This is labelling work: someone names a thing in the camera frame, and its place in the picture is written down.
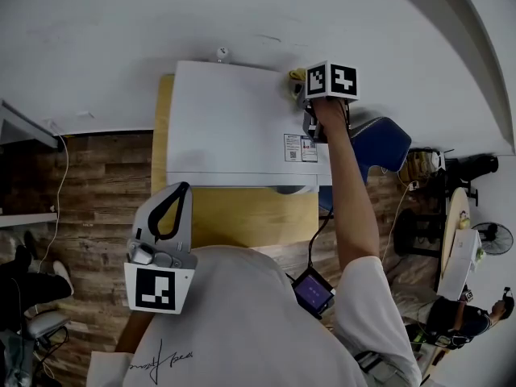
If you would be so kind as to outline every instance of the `wooden table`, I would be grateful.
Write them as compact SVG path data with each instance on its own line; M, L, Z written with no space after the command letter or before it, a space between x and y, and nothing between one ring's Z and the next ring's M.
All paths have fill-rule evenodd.
M152 141L152 193L166 186L173 75L160 80ZM280 195L269 188L193 188L192 248L263 247L309 240L318 228L318 195ZM170 227L164 218L160 229Z

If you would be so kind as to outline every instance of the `electric fan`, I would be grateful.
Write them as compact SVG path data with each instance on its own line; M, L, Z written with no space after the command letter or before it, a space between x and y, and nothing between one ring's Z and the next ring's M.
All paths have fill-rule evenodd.
M482 249L490 255L505 254L513 246L513 235L499 223L479 223L473 229L481 237Z

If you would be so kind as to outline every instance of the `round table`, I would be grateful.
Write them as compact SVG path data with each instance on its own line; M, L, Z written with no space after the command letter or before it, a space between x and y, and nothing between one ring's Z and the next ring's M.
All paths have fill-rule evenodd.
M451 196L446 224L444 227L443 250L441 251L441 278L450 255L452 254L453 239L455 231L459 229L460 214L465 212L469 218L468 195L464 188L457 188Z

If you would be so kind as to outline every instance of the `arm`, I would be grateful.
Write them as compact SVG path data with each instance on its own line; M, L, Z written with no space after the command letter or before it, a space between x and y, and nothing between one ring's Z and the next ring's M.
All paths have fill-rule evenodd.
M153 318L154 313L133 311L120 335L119 343L114 352L130 352L134 354Z
M389 385L421 384L409 337L377 257L361 257L344 269L334 308L334 334L352 356L361 352L380 354L399 376Z
M453 330L459 331L462 328L464 322L464 308L466 307L465 302L460 302L457 314L455 316L455 323L453 324Z
M346 122L336 100L314 101L330 151L333 211L340 268L363 256L379 256L380 237L364 181L347 135Z

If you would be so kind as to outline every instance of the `warning label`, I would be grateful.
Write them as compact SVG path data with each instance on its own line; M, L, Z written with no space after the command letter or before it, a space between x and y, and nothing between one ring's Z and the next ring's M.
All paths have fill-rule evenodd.
M308 137L284 135L285 161L317 162L317 145Z
M301 159L303 162L317 162L317 145L308 136L301 137Z

